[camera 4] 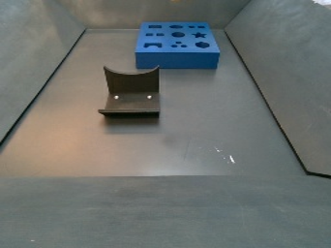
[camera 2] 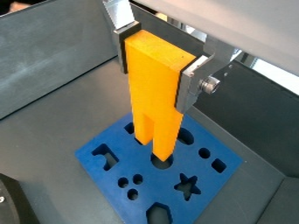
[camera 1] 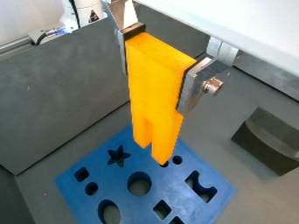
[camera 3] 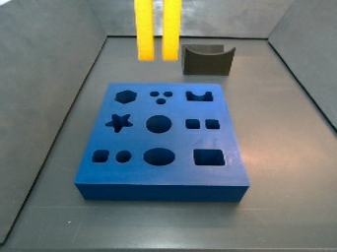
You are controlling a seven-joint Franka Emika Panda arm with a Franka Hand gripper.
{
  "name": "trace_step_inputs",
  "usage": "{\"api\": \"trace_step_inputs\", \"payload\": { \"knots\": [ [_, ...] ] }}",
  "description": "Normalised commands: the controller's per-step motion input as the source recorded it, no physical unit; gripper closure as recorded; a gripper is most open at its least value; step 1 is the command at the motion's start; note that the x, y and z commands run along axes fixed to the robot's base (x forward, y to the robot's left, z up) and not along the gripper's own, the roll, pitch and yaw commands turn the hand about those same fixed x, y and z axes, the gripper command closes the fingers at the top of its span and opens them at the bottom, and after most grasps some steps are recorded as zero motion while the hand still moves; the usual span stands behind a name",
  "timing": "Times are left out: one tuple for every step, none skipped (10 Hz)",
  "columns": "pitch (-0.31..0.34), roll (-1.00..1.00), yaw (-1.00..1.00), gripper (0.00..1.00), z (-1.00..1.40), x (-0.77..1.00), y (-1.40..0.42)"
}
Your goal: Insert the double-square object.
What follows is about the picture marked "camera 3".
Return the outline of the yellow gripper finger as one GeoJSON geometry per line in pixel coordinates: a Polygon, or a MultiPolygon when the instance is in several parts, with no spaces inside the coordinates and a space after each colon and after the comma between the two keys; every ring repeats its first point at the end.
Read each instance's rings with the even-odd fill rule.
{"type": "Polygon", "coordinates": [[[138,59],[154,60],[153,0],[134,0],[138,59]]]}
{"type": "Polygon", "coordinates": [[[182,0],[163,0],[162,58],[177,61],[179,56],[179,32],[182,0]]]}

